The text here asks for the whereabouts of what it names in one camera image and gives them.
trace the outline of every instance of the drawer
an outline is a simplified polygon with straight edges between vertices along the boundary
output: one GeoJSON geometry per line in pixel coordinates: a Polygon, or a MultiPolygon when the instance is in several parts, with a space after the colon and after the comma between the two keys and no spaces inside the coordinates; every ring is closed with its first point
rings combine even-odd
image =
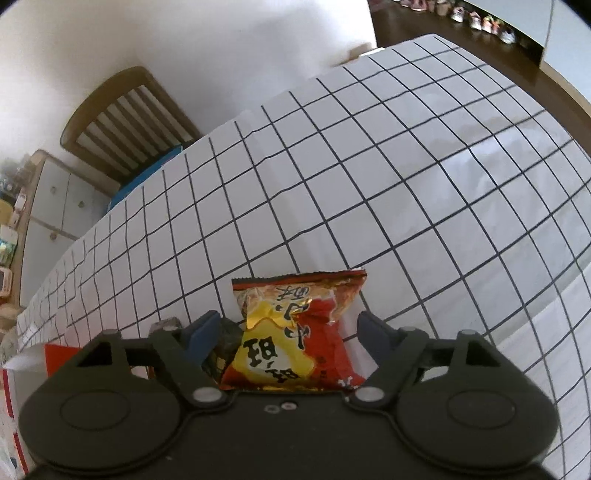
{"type": "Polygon", "coordinates": [[[21,268],[20,302],[23,307],[29,304],[43,280],[73,242],[34,220],[29,222],[21,268]]]}
{"type": "Polygon", "coordinates": [[[81,237],[90,230],[95,224],[94,199],[94,187],[81,178],[71,175],[61,229],[76,237],[81,237]]]}
{"type": "Polygon", "coordinates": [[[92,208],[93,225],[107,214],[107,208],[111,199],[104,193],[95,190],[95,199],[92,208]]]}
{"type": "Polygon", "coordinates": [[[52,161],[46,161],[35,191],[31,216],[61,229],[70,173],[52,161]]]}

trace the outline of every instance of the snack bag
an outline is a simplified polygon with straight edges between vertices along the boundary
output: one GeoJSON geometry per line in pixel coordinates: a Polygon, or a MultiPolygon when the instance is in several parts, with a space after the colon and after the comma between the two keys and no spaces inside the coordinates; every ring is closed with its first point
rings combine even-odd
{"type": "Polygon", "coordinates": [[[222,386],[342,389],[363,383],[339,335],[339,320],[367,273],[232,280],[246,331],[222,386]]]}

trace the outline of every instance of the white table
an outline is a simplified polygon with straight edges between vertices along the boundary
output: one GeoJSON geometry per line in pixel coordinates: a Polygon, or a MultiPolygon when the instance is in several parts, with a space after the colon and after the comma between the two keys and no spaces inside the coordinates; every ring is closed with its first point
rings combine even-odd
{"type": "Polygon", "coordinates": [[[375,368],[356,338],[363,309],[442,338],[477,330],[558,401],[545,465],[586,476],[590,178],[534,99],[427,35],[167,163],[72,245],[19,317],[20,346],[84,345],[107,328],[137,338],[210,309],[239,322],[231,278],[364,267],[341,325],[358,373],[375,368]]]}

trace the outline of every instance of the sneaker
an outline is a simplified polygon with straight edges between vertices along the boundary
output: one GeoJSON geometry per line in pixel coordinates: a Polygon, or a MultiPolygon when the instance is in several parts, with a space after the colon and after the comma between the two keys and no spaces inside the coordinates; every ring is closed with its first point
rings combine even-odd
{"type": "Polygon", "coordinates": [[[503,43],[507,44],[512,44],[517,41],[515,31],[511,27],[503,28],[503,32],[501,33],[500,38],[503,43]]]}
{"type": "Polygon", "coordinates": [[[427,10],[427,0],[413,0],[410,9],[415,12],[424,12],[427,10]]]}
{"type": "Polygon", "coordinates": [[[452,12],[452,20],[462,23],[464,21],[464,7],[456,7],[452,12]]]}
{"type": "Polygon", "coordinates": [[[490,15],[487,15],[484,20],[482,21],[482,29],[487,33],[492,33],[492,21],[493,18],[490,15]]]}
{"type": "Polygon", "coordinates": [[[480,15],[478,15],[476,12],[472,12],[470,14],[470,26],[474,30],[482,30],[482,23],[480,21],[480,15]]]}
{"type": "Polygon", "coordinates": [[[498,35],[499,33],[501,33],[501,28],[504,25],[503,21],[499,18],[497,18],[496,20],[494,20],[492,22],[492,29],[491,29],[491,33],[493,35],[498,35]]]}
{"type": "Polygon", "coordinates": [[[448,0],[437,0],[437,15],[446,17],[452,5],[448,0]]]}

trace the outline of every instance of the chair backrest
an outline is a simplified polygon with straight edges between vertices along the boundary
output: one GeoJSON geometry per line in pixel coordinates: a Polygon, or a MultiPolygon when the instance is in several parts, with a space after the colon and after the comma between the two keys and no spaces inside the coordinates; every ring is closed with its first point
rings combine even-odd
{"type": "Polygon", "coordinates": [[[107,176],[127,182],[176,145],[201,137],[143,67],[117,73],[76,109],[60,144],[107,176]]]}

